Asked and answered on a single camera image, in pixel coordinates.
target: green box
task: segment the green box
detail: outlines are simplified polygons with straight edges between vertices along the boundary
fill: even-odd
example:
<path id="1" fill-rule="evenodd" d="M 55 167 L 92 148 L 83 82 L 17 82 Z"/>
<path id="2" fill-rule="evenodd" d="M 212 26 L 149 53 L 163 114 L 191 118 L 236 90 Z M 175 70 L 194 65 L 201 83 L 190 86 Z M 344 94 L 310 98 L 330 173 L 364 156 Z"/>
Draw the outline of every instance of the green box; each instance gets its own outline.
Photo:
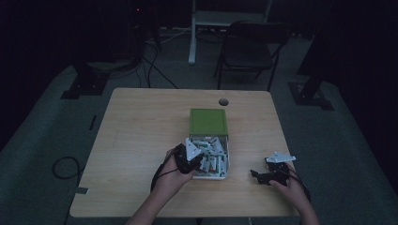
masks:
<path id="1" fill-rule="evenodd" d="M 228 135 L 225 110 L 191 109 L 191 135 Z"/>
<path id="2" fill-rule="evenodd" d="M 226 123 L 225 110 L 191 109 L 190 141 L 205 153 L 204 159 L 201 162 L 203 168 L 195 170 L 193 178 L 207 180 L 225 179 L 230 167 L 228 126 Z M 212 166 L 215 165 L 215 171 L 217 172 L 213 173 L 210 171 L 209 163 Z"/>

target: wire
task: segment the wire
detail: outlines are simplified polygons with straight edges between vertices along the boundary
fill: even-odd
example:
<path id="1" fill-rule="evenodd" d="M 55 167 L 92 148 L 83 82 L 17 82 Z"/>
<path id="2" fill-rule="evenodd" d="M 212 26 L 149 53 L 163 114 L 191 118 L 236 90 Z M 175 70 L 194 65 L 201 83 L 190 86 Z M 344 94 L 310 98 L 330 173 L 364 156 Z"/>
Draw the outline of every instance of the wire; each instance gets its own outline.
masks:
<path id="1" fill-rule="evenodd" d="M 56 172 L 56 166 L 58 165 L 58 163 L 61 162 L 62 160 L 65 160 L 65 159 L 71 159 L 71 160 L 76 164 L 76 173 L 74 173 L 74 174 L 72 174 L 72 175 L 63 176 L 63 175 L 59 175 L 59 174 Z M 78 161 L 75 157 L 62 157 L 62 158 L 58 159 L 58 160 L 53 164 L 53 167 L 52 167 L 53 175 L 54 175 L 56 178 L 58 178 L 58 179 L 61 179 L 61 180 L 69 180 L 69 179 L 71 179 L 71 178 L 77 176 L 77 184 L 76 184 L 76 187 L 79 186 L 79 182 L 80 182 L 80 180 L 82 179 L 82 172 L 83 172 L 83 170 L 84 170 L 84 168 L 81 168 L 81 167 L 80 167 L 79 161 Z"/>
<path id="2" fill-rule="evenodd" d="M 150 191 L 153 190 L 153 188 L 155 187 L 156 182 L 158 181 L 159 178 L 161 178 L 162 176 L 164 176 L 164 175 L 166 175 L 166 174 L 168 174 L 168 173 L 172 173 L 172 172 L 175 172 L 175 171 L 178 170 L 178 168 L 177 168 L 177 169 L 171 170 L 171 171 L 169 171 L 169 172 L 165 172 L 165 173 L 160 174 L 161 171 L 162 171 L 163 168 L 164 168 L 164 165 L 166 165 L 166 163 L 169 161 L 170 157 L 171 157 L 175 152 L 176 152 L 176 148 L 174 148 L 174 149 L 170 152 L 170 154 L 167 155 L 167 157 L 164 159 L 163 163 L 162 163 L 162 164 L 159 166 L 159 168 L 156 170 L 155 175 L 154 175 L 153 178 L 152 178 L 152 183 L 151 183 L 151 185 L 150 185 Z"/>
<path id="3" fill-rule="evenodd" d="M 158 179 L 161 178 L 161 176 L 164 176 L 164 175 L 166 175 L 166 174 L 168 174 L 168 173 L 172 173 L 172 172 L 176 172 L 176 171 L 178 171 L 178 168 L 177 168 L 177 169 L 174 169 L 174 170 L 172 170 L 172 171 L 169 171 L 169 172 L 162 173 L 161 175 L 158 176 Z"/>
<path id="4" fill-rule="evenodd" d="M 176 35 L 173 35 L 173 36 L 169 37 L 168 39 L 166 39 L 166 40 L 164 40 L 164 41 L 161 41 L 161 44 L 164 44 L 164 43 L 166 43 L 166 42 L 168 42 L 168 41 L 170 41 L 170 40 L 172 40 L 172 39 L 174 39 L 174 38 L 177 38 L 178 36 L 182 36 L 183 34 L 185 34 L 185 33 L 186 33 L 187 31 L 189 31 L 190 29 L 191 29 L 191 27 L 186 28 L 186 29 L 183 30 L 182 32 L 180 32 L 180 33 L 178 33 L 178 34 L 176 34 Z M 146 43 L 155 44 L 155 42 L 152 41 L 152 40 L 153 40 L 153 38 L 147 40 Z"/>
<path id="5" fill-rule="evenodd" d="M 71 160 L 76 164 L 76 173 L 74 173 L 74 174 L 72 174 L 72 175 L 65 175 L 65 176 L 64 176 L 64 175 L 60 175 L 60 174 L 58 174 L 58 173 L 56 172 L 56 167 L 57 167 L 58 163 L 60 163 L 61 161 L 65 160 L 65 159 L 71 159 Z M 82 173 L 83 173 L 83 171 L 84 171 L 84 168 L 85 168 L 85 167 L 82 167 L 82 168 L 81 168 L 81 166 L 80 166 L 80 164 L 79 164 L 79 161 L 78 161 L 75 157 L 62 157 L 62 158 L 58 159 L 58 160 L 53 164 L 53 166 L 52 166 L 52 172 L 53 172 L 53 175 L 54 175 L 56 178 L 61 179 L 61 180 L 69 180 L 69 179 L 71 179 L 71 178 L 73 178 L 73 177 L 77 177 L 77 180 L 76 180 L 76 187 L 78 187 L 78 186 L 79 186 L 79 183 L 80 183 L 80 180 L 82 179 Z M 70 201 L 68 211 L 67 211 L 67 213 L 66 213 L 66 215 L 65 215 L 65 218 L 64 218 L 64 225 L 66 225 L 66 224 L 68 223 L 68 218 L 69 218 L 70 208 L 72 207 L 72 203 L 73 203 L 73 200 Z"/>
<path id="6" fill-rule="evenodd" d="M 311 202 L 311 193 L 310 193 L 310 190 L 307 189 L 307 186 L 304 185 L 304 183 L 301 181 L 301 179 L 297 178 L 296 176 L 294 176 L 294 175 L 292 175 L 292 174 L 290 174 L 290 173 L 284 172 L 284 171 L 282 171 L 282 170 L 280 170 L 280 169 L 277 169 L 276 171 L 277 171 L 277 172 L 280 172 L 280 173 L 283 173 L 283 174 L 285 174 L 285 175 L 287 175 L 287 176 L 289 176 L 289 178 L 295 179 L 299 184 L 301 184 L 301 186 L 302 186 L 302 188 L 303 188 L 303 190 L 304 190 L 304 193 L 305 193 L 305 195 L 307 196 L 308 201 Z M 291 169 L 289 169 L 289 171 L 293 172 L 295 175 L 298 175 L 295 171 L 293 171 L 293 170 L 291 170 Z"/>
<path id="7" fill-rule="evenodd" d="M 147 44 L 147 45 L 149 45 L 149 46 L 151 46 L 152 48 L 155 49 L 155 57 L 153 57 L 152 63 L 150 63 L 145 57 L 143 57 L 150 64 L 148 75 L 147 75 L 148 87 L 150 88 L 150 77 L 149 77 L 150 76 L 150 71 L 154 67 L 154 63 L 155 63 L 156 58 L 158 57 L 159 51 L 158 51 L 158 48 L 156 48 L 155 46 L 153 46 L 151 44 Z"/>
<path id="8" fill-rule="evenodd" d="M 167 82 L 169 82 L 175 89 L 178 89 L 178 87 L 170 80 L 170 79 L 168 79 L 156 66 L 155 66 L 155 60 L 156 60 L 156 58 L 158 57 L 158 48 L 156 48 L 156 46 L 153 46 L 153 45 L 151 45 L 151 44 L 147 44 L 147 45 L 149 45 L 150 47 L 152 47 L 152 48 L 154 48 L 155 49 L 155 51 L 156 51 L 156 54 L 155 54 L 155 57 L 154 57 L 154 59 L 152 60 L 152 62 L 150 62 L 148 59 L 146 59 L 144 56 L 143 56 L 143 59 L 144 60 L 146 60 L 147 61 L 147 63 L 150 65 L 150 68 L 149 68 L 149 71 L 148 71 L 148 75 L 147 75 L 147 82 L 148 82 L 148 87 L 149 88 L 151 88 L 151 86 L 150 86 L 150 70 L 152 69 L 152 68 L 154 68 L 154 69 L 156 69 L 159 73 L 160 73 L 160 75 L 167 81 Z"/>

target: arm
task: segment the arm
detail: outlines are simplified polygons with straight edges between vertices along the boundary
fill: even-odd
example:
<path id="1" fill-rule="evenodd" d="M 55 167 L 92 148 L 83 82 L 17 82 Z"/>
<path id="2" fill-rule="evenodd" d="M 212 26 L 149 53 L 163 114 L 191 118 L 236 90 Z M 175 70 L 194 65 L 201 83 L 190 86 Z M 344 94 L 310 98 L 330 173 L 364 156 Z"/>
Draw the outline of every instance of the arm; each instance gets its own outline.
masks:
<path id="1" fill-rule="evenodd" d="M 290 175 L 298 178 L 292 171 L 290 172 Z M 319 225 L 316 212 L 314 211 L 310 201 L 307 199 L 303 187 L 296 179 L 290 178 L 287 187 L 276 181 L 269 181 L 269 183 L 279 190 L 284 197 L 297 208 L 301 217 L 302 225 Z"/>
<path id="2" fill-rule="evenodd" d="M 173 171 L 177 168 L 174 157 L 164 165 L 160 174 Z M 152 224 L 156 215 L 160 212 L 164 205 L 166 205 L 178 191 L 192 179 L 193 172 L 183 174 L 179 170 L 167 173 L 159 178 L 156 186 L 146 198 L 141 207 L 134 213 L 134 215 L 127 221 L 126 225 L 133 224 Z"/>

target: small hole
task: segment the small hole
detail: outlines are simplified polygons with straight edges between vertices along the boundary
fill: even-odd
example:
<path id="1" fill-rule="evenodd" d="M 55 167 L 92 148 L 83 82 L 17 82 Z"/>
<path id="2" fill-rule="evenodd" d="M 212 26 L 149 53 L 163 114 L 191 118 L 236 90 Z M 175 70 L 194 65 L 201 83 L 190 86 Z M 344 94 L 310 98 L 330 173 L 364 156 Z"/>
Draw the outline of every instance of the small hole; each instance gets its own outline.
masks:
<path id="1" fill-rule="evenodd" d="M 220 98 L 219 104 L 222 106 L 227 106 L 229 104 L 229 101 L 226 98 Z"/>

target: chair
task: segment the chair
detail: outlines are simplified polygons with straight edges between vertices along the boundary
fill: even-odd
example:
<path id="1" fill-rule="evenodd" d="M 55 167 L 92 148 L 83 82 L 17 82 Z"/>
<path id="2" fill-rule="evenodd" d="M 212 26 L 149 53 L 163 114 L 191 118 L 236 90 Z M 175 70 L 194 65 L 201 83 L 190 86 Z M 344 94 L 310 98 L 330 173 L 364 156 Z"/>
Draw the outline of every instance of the chair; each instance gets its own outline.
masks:
<path id="1" fill-rule="evenodd" d="M 290 36 L 290 25 L 286 23 L 234 22 L 229 25 L 214 72 L 214 77 L 219 76 L 217 89 L 220 90 L 223 71 L 257 72 L 257 79 L 263 70 L 272 69 L 267 88 L 269 91 L 279 52 Z M 275 45 L 274 51 L 269 49 L 270 45 Z"/>

